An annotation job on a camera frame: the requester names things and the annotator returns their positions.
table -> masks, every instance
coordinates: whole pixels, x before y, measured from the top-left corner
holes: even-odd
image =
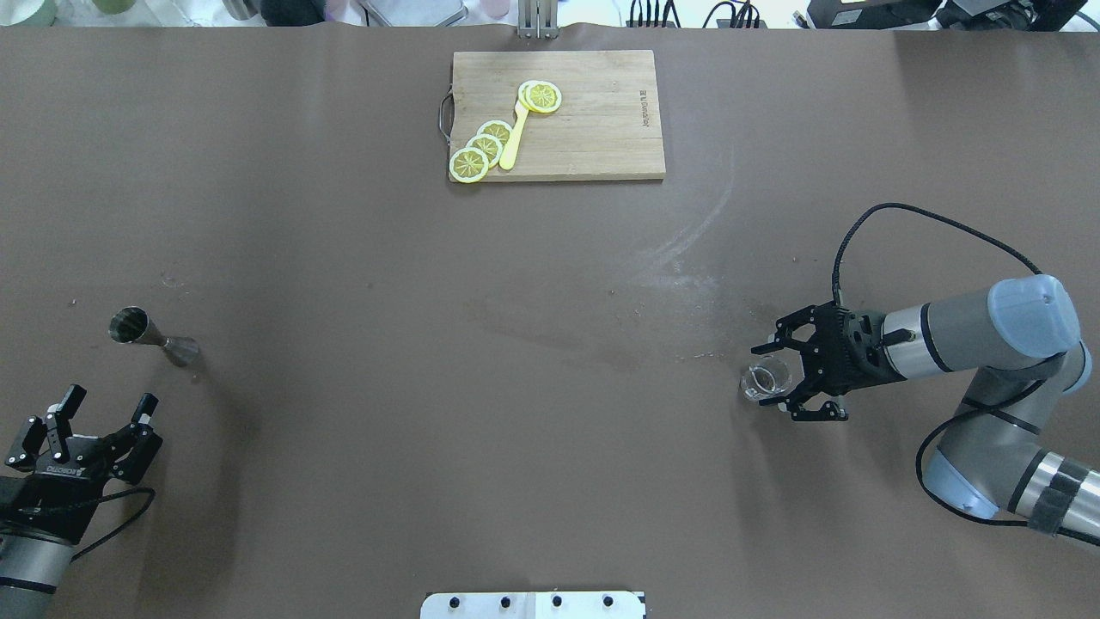
[[[0,436],[78,383],[78,432],[151,391],[166,440],[153,509],[53,617],[416,617],[428,592],[553,587],[645,590],[653,619],[1094,609],[1094,555],[917,487],[969,373],[856,393],[844,424],[736,384],[888,200],[1014,244],[1094,338],[1096,36],[328,24],[0,48]],[[451,54],[542,48],[654,49],[663,183],[446,179]],[[884,311],[1024,274],[908,213],[845,268]],[[129,303],[202,364],[110,342]],[[1044,434],[1093,464],[1097,386]]]

wooden cutting board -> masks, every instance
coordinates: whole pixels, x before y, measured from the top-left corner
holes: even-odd
[[[487,120],[514,124],[516,89],[528,79],[554,82],[561,108],[531,112],[515,167],[495,167],[483,183],[664,178],[651,49],[457,52],[451,154]]]

clear glass cup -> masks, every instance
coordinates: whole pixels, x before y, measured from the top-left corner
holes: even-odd
[[[782,396],[791,387],[791,371],[782,360],[765,355],[756,360],[741,375],[741,394],[757,402]]]

jigger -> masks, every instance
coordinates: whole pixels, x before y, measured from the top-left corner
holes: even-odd
[[[199,356],[199,345],[189,338],[161,335],[141,307],[123,307],[111,319],[107,333],[119,344],[152,344],[160,346],[173,366],[183,368]]]

silver metal ring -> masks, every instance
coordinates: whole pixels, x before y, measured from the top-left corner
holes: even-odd
[[[447,87],[447,95],[443,95],[443,100],[439,102],[439,132],[443,134],[443,139],[447,140],[447,145],[451,145],[451,129],[448,126],[443,128],[443,110],[447,109],[447,100],[451,100],[451,126],[454,125],[454,85],[451,84]]]

